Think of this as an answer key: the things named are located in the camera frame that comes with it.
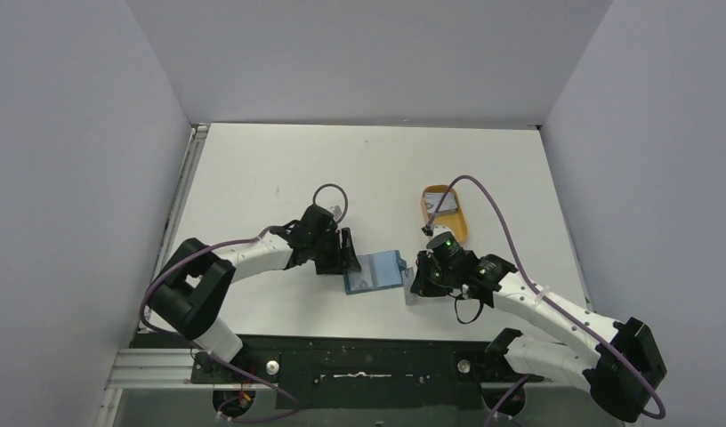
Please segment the blue leather card holder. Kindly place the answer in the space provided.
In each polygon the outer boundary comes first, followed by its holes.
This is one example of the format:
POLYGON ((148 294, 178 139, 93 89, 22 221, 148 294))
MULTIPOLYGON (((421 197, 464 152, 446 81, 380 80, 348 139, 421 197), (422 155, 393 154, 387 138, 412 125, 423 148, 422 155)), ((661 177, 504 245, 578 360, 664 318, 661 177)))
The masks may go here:
MULTIPOLYGON (((373 254, 363 254, 358 257, 361 269, 364 274, 371 277, 374 286, 369 292, 403 287, 402 272, 408 269, 407 262, 400 256, 398 250, 383 251, 373 254)), ((344 290, 347 295, 353 295, 349 291, 348 279, 351 273, 343 274, 344 290)))

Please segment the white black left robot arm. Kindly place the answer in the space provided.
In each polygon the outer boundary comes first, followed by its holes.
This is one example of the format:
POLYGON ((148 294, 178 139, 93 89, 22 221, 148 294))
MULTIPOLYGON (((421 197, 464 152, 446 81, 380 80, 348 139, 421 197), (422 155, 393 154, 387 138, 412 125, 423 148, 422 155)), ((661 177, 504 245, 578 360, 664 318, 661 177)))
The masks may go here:
POLYGON ((215 356, 216 373, 237 382, 248 373, 250 359, 242 340, 219 318, 230 286, 306 262, 313 262, 319 275, 361 270, 351 231, 339 227, 333 214, 318 205, 310 205, 298 220, 267 227, 255 238, 211 246, 196 238, 185 240, 149 286, 141 306, 215 356))

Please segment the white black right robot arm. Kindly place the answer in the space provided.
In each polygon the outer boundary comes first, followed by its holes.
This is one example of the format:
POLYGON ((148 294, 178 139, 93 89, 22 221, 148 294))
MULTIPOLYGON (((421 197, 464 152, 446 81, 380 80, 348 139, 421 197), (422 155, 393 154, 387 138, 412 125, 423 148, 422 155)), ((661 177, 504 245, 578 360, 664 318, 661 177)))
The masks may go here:
POLYGON ((478 257, 450 229, 425 231, 428 243, 416 256, 412 294, 476 300, 481 307, 523 319, 551 336, 547 342, 505 328, 486 349, 488 372, 499 380, 535 375, 587 392, 605 412, 625 423, 646 413, 666 365, 649 326, 597 314, 539 285, 531 285, 511 262, 478 257))

